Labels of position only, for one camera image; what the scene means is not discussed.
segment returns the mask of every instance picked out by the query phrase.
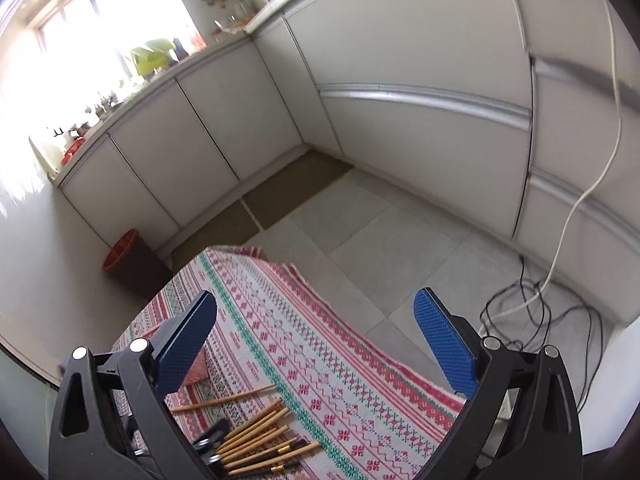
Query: trash can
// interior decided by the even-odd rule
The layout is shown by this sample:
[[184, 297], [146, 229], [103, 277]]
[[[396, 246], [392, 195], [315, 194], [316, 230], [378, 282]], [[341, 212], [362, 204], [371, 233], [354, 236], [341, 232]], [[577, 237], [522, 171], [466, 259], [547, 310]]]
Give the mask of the trash can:
[[102, 264], [102, 270], [148, 302], [174, 276], [145, 244], [137, 229], [127, 231], [115, 243]]

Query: floor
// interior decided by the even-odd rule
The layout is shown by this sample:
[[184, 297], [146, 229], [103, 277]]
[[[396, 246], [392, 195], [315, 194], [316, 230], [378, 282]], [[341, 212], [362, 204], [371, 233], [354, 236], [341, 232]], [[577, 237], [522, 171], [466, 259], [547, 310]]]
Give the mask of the floor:
[[[360, 170], [351, 170], [247, 243], [263, 247], [273, 261], [294, 263], [355, 330], [445, 388], [449, 385], [414, 320], [415, 292], [430, 286], [452, 314], [478, 326], [486, 301], [520, 274], [517, 253], [505, 245]], [[533, 266], [527, 270], [534, 279], [543, 275]], [[576, 303], [555, 286], [545, 297], [554, 316]], [[503, 307], [520, 301], [514, 296]], [[500, 327], [511, 338], [528, 339], [533, 328], [527, 321], [524, 311]], [[560, 349], [577, 396], [588, 330], [588, 316], [575, 312], [548, 338]], [[611, 330], [606, 322], [605, 341]], [[598, 343], [592, 342], [589, 377]]]

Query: blue gripper pad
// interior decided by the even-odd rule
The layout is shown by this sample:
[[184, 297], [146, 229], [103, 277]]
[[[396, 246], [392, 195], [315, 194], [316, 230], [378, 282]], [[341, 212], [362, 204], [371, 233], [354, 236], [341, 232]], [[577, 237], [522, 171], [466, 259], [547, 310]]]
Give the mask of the blue gripper pad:
[[414, 317], [451, 387], [470, 399], [478, 388], [474, 356], [441, 305], [435, 294], [419, 290], [414, 299]]
[[180, 316], [167, 320], [151, 338], [159, 399], [176, 392], [216, 322], [216, 298], [201, 292]]

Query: tablecloth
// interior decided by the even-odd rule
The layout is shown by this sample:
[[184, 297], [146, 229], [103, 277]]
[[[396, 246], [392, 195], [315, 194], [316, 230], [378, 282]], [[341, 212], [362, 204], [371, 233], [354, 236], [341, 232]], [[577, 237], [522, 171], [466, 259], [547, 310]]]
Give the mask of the tablecloth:
[[[410, 480], [453, 424], [463, 401], [381, 352], [346, 325], [293, 265], [259, 248], [202, 251], [143, 309], [114, 345], [179, 314], [201, 290], [218, 302], [205, 343], [209, 380], [167, 396], [169, 407], [267, 384], [251, 399], [184, 412], [193, 440], [221, 416], [235, 427], [280, 396], [292, 413], [287, 438], [318, 440], [322, 451], [283, 475], [312, 480]], [[118, 398], [127, 410], [124, 396]]]

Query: white cable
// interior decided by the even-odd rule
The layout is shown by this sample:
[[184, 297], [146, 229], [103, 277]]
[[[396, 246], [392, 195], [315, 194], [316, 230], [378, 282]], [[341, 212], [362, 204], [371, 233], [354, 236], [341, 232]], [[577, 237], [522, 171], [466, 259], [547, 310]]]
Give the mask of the white cable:
[[564, 227], [562, 228], [562, 233], [560, 235], [560, 240], [558, 241], [558, 248], [556, 249], [556, 255], [554, 256], [554, 259], [551, 262], [551, 267], [549, 269], [549, 272], [548, 272], [548, 274], [546, 276], [546, 279], [545, 279], [544, 283], [542, 284], [542, 286], [540, 286], [540, 288], [535, 293], [535, 295], [532, 296], [531, 298], [529, 298], [527, 301], [525, 301], [524, 303], [522, 303], [522, 304], [520, 304], [518, 306], [514, 306], [513, 308], [510, 308], [509, 310], [505, 310], [504, 312], [501, 312], [500, 314], [495, 314], [494, 316], [492, 316], [492, 320], [500, 319], [502, 317], [510, 316], [511, 314], [515, 314], [516, 312], [519, 312], [523, 308], [529, 306], [531, 303], [536, 301], [537, 298], [539, 298], [540, 295], [544, 292], [544, 290], [546, 289], [546, 286], [551, 281], [551, 278], [553, 276], [554, 271], [556, 270], [556, 263], [558, 262], [558, 255], [560, 254], [560, 249], [562, 248], [562, 242], [564, 242], [564, 234], [566, 233], [566, 228], [569, 225], [569, 221], [571, 220], [572, 216], [574, 215], [575, 210], [578, 209], [578, 206], [600, 185], [600, 183], [603, 181], [604, 177], [607, 175], [607, 173], [609, 173], [609, 169], [611, 168], [611, 165], [613, 163], [613, 159], [616, 158], [616, 155], [618, 153], [618, 148], [620, 146], [620, 139], [622, 138], [622, 110], [620, 109], [621, 108], [621, 105], [620, 105], [620, 84], [619, 84], [619, 81], [618, 81], [618, 73], [617, 73], [617, 69], [616, 69], [616, 36], [615, 36], [614, 31], [613, 31], [613, 21], [611, 19], [611, 12], [609, 10], [609, 3], [607, 2], [607, 0], [603, 0], [603, 1], [604, 1], [605, 9], [607, 11], [607, 20], [609, 21], [609, 35], [610, 35], [610, 39], [611, 39], [611, 79], [612, 79], [612, 83], [613, 83], [613, 97], [615, 98], [615, 101], [616, 101], [616, 113], [618, 114], [618, 136], [616, 137], [616, 144], [613, 147], [613, 152], [611, 152], [611, 156], [609, 157], [609, 160], [607, 161], [607, 164], [604, 167], [604, 170], [602, 170], [602, 173], [600, 174], [598, 179], [591, 185], [591, 187], [589, 187], [589, 189], [587, 189], [584, 193], [582, 193], [580, 195], [580, 198], [578, 200], [576, 200], [574, 206], [571, 208], [571, 211], [569, 211], [569, 214], [566, 217], [566, 221], [564, 222]]

